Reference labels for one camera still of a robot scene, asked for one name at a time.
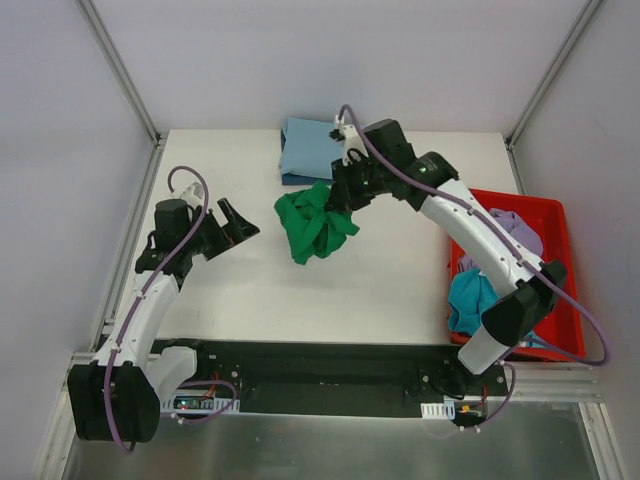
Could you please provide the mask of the green t-shirt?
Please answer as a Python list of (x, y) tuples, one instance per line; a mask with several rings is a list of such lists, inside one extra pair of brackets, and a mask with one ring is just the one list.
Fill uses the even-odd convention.
[(274, 203), (291, 258), (298, 265), (305, 265), (312, 257), (329, 257), (360, 231), (350, 213), (325, 210), (329, 195), (330, 188), (317, 182), (284, 194)]

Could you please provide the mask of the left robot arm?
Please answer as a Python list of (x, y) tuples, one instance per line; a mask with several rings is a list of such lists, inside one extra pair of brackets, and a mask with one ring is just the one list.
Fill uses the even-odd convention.
[(92, 360), (73, 366), (67, 378), (80, 439), (146, 443), (157, 430), (162, 403), (182, 383), (199, 389), (209, 382), (212, 367), (192, 348), (168, 347), (156, 360), (149, 356), (194, 258), (211, 260), (260, 232), (227, 199), (217, 204), (225, 224), (192, 194), (156, 204), (125, 312)]

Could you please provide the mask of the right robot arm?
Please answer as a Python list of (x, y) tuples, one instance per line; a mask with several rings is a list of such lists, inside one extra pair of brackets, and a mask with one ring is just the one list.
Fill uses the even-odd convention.
[(385, 119), (358, 130), (336, 117), (330, 136), (342, 144), (343, 155), (331, 165), (327, 211), (352, 213), (385, 194), (405, 201), (443, 228), (498, 294), (450, 369), (452, 387), (473, 394), (484, 385), (485, 371), (552, 312), (567, 268), (559, 260), (543, 261), (515, 240), (442, 155), (417, 156), (398, 121)]

